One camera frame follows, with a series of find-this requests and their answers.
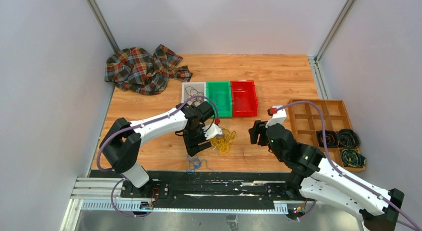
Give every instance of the green bin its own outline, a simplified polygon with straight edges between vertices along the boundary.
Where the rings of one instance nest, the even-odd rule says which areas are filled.
[[[217,106],[220,117],[232,116],[230,81],[207,82],[207,97]]]

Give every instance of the plastic tray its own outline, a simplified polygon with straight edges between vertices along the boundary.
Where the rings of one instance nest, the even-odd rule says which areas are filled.
[[[182,83],[182,101],[184,102],[186,99],[190,98],[194,95],[202,95],[207,96],[207,83],[206,82],[190,82],[190,83]],[[199,106],[204,101],[202,98],[193,99],[188,101],[189,105]]]
[[[231,90],[229,81],[207,82],[207,97],[217,106],[220,117],[231,117]]]
[[[230,81],[233,116],[256,116],[258,99],[252,80]]]

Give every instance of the blue cable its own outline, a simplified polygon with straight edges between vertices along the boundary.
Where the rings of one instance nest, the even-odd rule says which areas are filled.
[[[215,171],[213,171],[211,168],[208,167],[207,160],[199,160],[198,156],[191,158],[189,155],[186,158],[188,167],[186,168],[186,172],[190,175],[195,173],[196,169],[199,169],[202,166],[202,162],[205,161],[205,165],[207,166],[208,170],[214,172],[214,174],[217,174]]]

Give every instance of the yellow wire bundle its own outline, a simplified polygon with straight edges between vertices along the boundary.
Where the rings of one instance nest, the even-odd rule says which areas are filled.
[[[211,139],[211,145],[218,148],[220,150],[220,155],[228,155],[230,151],[230,145],[233,143],[234,139],[236,138],[236,131],[230,133],[227,129],[222,129],[223,136],[222,137],[214,137]]]

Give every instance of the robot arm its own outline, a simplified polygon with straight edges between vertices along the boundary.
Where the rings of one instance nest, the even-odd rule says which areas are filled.
[[[167,133],[182,131],[185,147],[190,156],[211,147],[209,140],[222,135],[217,124],[204,124],[214,115],[212,106],[207,102],[197,107],[185,105],[178,109],[180,106],[181,104],[166,113],[144,120],[128,122],[124,118],[117,119],[100,146],[103,146],[103,143],[116,132],[129,127],[135,128],[119,134],[105,145],[103,154],[113,170],[140,188],[149,181],[149,176],[137,162],[138,152],[140,147],[150,140]]]
[[[282,126],[286,117],[286,111],[282,109],[272,114],[269,121],[255,121],[249,129],[251,144],[268,146],[269,151],[292,170],[279,192],[293,200],[310,198],[342,209],[363,221],[371,231],[394,230],[399,213],[383,198],[400,208],[404,194],[397,189],[388,191],[376,187],[334,164],[341,171],[339,174],[319,148],[296,142],[293,134]],[[350,178],[371,187],[381,196],[375,196]]]

